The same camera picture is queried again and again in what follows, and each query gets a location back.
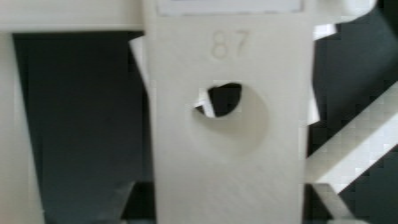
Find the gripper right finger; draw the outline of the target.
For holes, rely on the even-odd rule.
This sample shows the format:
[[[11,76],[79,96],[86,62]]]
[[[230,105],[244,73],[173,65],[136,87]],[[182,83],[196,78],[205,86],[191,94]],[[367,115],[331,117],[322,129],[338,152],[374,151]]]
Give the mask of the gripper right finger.
[[[328,213],[331,215],[328,224],[356,224],[353,211],[331,185],[326,183],[312,183],[308,187],[315,195],[319,196],[321,204],[324,205]]]

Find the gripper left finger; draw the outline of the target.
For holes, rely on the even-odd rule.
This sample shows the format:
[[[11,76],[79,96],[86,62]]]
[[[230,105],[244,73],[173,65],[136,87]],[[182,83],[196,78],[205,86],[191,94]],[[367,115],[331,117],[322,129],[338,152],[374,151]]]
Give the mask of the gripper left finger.
[[[120,219],[122,224],[157,224],[154,182],[134,184]]]

